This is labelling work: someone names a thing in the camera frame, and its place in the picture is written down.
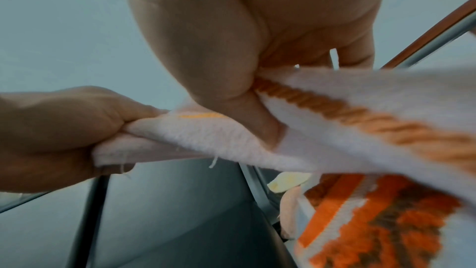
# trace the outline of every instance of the orange and brown pattern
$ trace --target orange and brown pattern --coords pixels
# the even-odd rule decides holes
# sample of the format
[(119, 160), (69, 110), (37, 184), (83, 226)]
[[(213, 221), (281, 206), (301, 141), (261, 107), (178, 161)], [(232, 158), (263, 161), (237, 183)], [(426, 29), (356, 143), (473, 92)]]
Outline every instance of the orange and brown pattern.
[(319, 268), (430, 267), (441, 249), (440, 228), (459, 206), (456, 198), (403, 176), (382, 176), (340, 236), (310, 263)]

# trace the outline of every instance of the wooden trim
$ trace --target wooden trim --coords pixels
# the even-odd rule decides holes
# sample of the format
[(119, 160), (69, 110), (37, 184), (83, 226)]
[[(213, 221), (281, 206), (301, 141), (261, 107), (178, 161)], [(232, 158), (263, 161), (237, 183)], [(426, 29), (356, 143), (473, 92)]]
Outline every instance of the wooden trim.
[(436, 37), (443, 32), (472, 14), (476, 11), (476, 0), (468, 0), (462, 6), (451, 12), (448, 16), (443, 18), (440, 22), (435, 24), (426, 33), (421, 35), (413, 43), (411, 43), (402, 52), (396, 55), (392, 60), (383, 66), (383, 68), (395, 68), (408, 57), (419, 51), (425, 45), (433, 41)]

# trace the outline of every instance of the towel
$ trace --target towel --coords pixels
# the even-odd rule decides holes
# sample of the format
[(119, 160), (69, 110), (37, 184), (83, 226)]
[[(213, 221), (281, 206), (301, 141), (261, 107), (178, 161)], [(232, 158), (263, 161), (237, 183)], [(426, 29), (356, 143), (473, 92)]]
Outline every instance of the towel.
[(469, 267), (475, 79), (472, 66), (263, 69), (253, 89), (288, 126), (275, 150), (188, 100), (128, 124), (93, 158), (105, 165), (209, 156), (312, 173), (282, 201), (289, 210), (281, 222), (293, 226), (303, 267)]

